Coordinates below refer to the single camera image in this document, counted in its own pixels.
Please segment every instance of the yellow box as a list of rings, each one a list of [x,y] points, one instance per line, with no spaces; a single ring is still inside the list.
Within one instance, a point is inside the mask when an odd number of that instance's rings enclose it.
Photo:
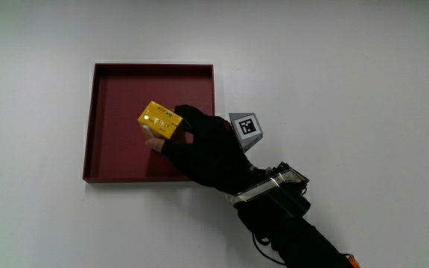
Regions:
[[[183,118],[151,101],[139,117],[139,124],[147,139],[170,139]]]

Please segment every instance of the cable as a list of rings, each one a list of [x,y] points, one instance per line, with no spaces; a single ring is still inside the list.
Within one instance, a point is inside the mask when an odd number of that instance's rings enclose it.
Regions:
[[[275,263],[277,263],[277,264],[281,264],[281,265],[286,266],[286,264],[283,264],[282,262],[277,261],[277,260],[274,260],[273,258],[269,257],[268,255],[265,255],[265,254],[264,254],[264,252],[262,252],[262,251],[259,249],[258,244],[256,243],[256,239],[254,238],[254,233],[252,233],[252,242],[254,243],[254,246],[255,246],[255,247],[256,247],[256,249],[259,251],[259,253],[261,253],[264,257],[266,257],[266,258],[268,258],[268,259],[270,259],[270,260],[274,261],[274,262],[275,262]]]

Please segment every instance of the silver metal band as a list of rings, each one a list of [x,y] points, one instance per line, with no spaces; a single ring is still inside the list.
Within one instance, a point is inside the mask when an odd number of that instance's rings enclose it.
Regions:
[[[281,173],[277,173],[275,176],[270,177],[269,179],[261,182],[257,185],[252,186],[251,188],[246,189],[245,191],[232,196],[231,194],[226,194],[226,198],[231,203],[235,205],[238,202],[247,202],[256,198],[257,196],[272,190],[275,187],[279,187],[280,184],[285,182],[302,182],[308,179],[295,171],[294,169],[285,170]]]

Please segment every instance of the hand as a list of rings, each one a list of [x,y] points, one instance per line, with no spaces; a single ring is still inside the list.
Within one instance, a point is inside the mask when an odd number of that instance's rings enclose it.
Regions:
[[[176,106],[174,112],[191,126],[185,131],[193,134],[193,143],[152,138],[145,144],[168,157],[181,173],[228,194],[237,194],[263,180],[250,170],[250,162],[228,121],[189,105]]]

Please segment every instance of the gloved hand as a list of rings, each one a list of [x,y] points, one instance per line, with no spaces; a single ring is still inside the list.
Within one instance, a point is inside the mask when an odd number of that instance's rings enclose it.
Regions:
[[[201,185],[237,194],[266,178],[244,155],[231,125],[217,116],[182,105],[175,113],[183,117],[193,134],[192,144],[177,144],[152,138],[145,144],[159,151],[186,175]],[[301,217],[288,218],[266,196],[238,205],[238,216],[258,239],[267,237],[287,267],[351,267],[316,229]]]
[[[250,170],[250,162],[228,121],[189,105],[176,106],[174,112],[189,123],[185,131],[193,134],[193,143],[152,138],[145,144],[168,157],[181,173],[228,194],[237,194],[264,180]]]

